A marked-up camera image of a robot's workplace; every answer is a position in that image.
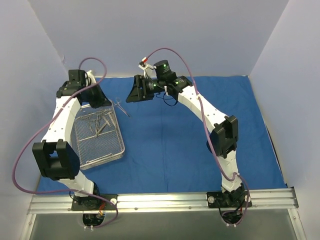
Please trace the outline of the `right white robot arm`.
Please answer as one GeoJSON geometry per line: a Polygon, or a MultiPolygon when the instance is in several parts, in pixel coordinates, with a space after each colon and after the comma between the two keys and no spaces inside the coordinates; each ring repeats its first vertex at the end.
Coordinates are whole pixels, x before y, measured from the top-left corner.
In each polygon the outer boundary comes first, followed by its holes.
{"type": "Polygon", "coordinates": [[[198,91],[194,80],[177,76],[167,60],[153,65],[143,58],[138,64],[142,75],[135,75],[127,103],[152,100],[156,94],[171,96],[177,103],[186,106],[203,123],[207,135],[207,147],[216,159],[221,173],[222,200],[227,206],[240,201],[237,191],[242,186],[239,176],[236,148],[239,139],[238,119],[228,116],[214,107],[198,91]]]}

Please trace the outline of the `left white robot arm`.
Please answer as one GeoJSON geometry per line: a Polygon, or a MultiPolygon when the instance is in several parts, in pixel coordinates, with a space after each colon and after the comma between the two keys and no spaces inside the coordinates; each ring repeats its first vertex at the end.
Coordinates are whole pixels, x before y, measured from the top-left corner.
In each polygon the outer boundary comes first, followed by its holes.
{"type": "Polygon", "coordinates": [[[35,142],[32,153],[40,173],[45,178],[58,181],[83,197],[83,204],[90,210],[100,206],[97,185],[80,170],[80,158],[71,146],[71,133],[82,103],[93,109],[111,106],[97,84],[92,70],[69,70],[69,80],[56,93],[52,123],[41,142],[35,142]]]}

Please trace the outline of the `wire mesh instrument tray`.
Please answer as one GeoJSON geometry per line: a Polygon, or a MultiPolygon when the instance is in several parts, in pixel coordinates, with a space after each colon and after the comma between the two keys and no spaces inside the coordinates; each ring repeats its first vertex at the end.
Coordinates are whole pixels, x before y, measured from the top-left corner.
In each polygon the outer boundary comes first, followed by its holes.
{"type": "Polygon", "coordinates": [[[100,108],[92,108],[89,104],[81,106],[72,126],[70,145],[79,158],[81,170],[88,170],[122,158],[125,153],[125,145],[118,124],[115,105],[100,108]],[[110,126],[106,126],[99,136],[96,136],[95,133],[90,131],[87,122],[81,120],[81,117],[88,114],[97,114],[104,110],[110,111],[107,117],[110,126]],[[108,154],[112,154],[112,157],[104,162],[86,164],[86,161],[101,158],[108,154]]]}

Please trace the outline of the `blue surgical drape cloth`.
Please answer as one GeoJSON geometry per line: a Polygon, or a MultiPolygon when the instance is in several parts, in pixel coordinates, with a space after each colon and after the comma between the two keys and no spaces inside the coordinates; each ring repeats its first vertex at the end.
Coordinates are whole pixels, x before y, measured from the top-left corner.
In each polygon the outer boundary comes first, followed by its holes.
{"type": "MultiPolygon", "coordinates": [[[[246,76],[195,78],[199,92],[218,110],[238,119],[236,161],[251,190],[286,187],[262,114],[246,76]]],[[[203,123],[184,105],[160,98],[126,103],[133,79],[108,78],[106,96],[120,98],[117,120],[125,152],[118,160],[84,171],[102,193],[211,192],[221,174],[207,148],[203,123]]]]}

